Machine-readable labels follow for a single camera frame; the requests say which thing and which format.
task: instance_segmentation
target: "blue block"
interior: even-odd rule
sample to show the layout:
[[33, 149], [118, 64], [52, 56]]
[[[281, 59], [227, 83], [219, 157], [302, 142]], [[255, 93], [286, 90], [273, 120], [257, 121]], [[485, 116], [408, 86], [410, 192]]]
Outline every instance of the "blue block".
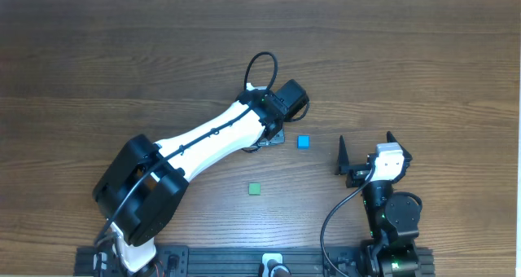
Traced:
[[296, 140], [296, 147], [299, 149], [309, 149], [309, 135], [299, 135]]

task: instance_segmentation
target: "wood grain surface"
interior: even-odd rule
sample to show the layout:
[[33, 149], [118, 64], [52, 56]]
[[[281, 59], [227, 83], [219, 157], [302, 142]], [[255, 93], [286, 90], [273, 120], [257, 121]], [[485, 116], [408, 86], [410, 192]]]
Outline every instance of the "wood grain surface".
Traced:
[[[258, 51], [279, 58], [275, 90], [295, 78], [308, 91], [309, 114], [282, 146], [198, 176], [159, 242], [317, 247], [350, 192], [333, 175], [338, 137], [358, 163], [391, 130], [414, 156], [396, 188], [423, 199], [417, 243], [437, 274], [513, 275], [519, 0], [0, 0], [0, 273], [70, 275], [123, 144], [223, 112]], [[360, 200], [326, 233], [367, 238]]]

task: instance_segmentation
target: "green cube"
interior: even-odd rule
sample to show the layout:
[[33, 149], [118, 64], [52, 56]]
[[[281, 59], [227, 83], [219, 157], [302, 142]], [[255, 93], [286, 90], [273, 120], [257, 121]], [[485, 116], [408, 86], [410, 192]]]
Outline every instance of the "green cube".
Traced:
[[261, 195], [261, 184], [260, 183], [250, 183], [250, 188], [248, 191], [250, 196], [260, 196]]

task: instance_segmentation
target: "table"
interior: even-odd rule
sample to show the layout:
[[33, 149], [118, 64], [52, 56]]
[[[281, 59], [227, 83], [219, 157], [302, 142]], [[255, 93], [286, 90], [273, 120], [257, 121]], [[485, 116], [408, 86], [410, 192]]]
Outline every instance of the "table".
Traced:
[[[417, 243], [438, 275], [512, 276], [519, 0], [0, 0], [0, 272], [70, 275], [123, 144], [223, 112], [259, 51], [278, 56], [274, 89], [308, 91], [308, 115], [282, 146], [198, 176], [159, 242], [317, 247], [350, 192], [333, 174], [339, 136], [360, 163], [391, 130], [414, 156], [396, 188], [423, 199]], [[271, 67], [254, 66], [254, 85]], [[367, 238], [359, 198], [326, 233]]]

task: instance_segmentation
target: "small block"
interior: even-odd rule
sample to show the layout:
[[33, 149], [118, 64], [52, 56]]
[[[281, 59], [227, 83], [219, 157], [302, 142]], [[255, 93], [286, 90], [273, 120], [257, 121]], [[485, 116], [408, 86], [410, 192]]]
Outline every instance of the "small block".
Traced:
[[296, 140], [296, 147], [299, 149], [309, 149], [309, 135], [299, 135]]
[[248, 194], [250, 196], [260, 196], [261, 195], [261, 184], [260, 183], [250, 183]]

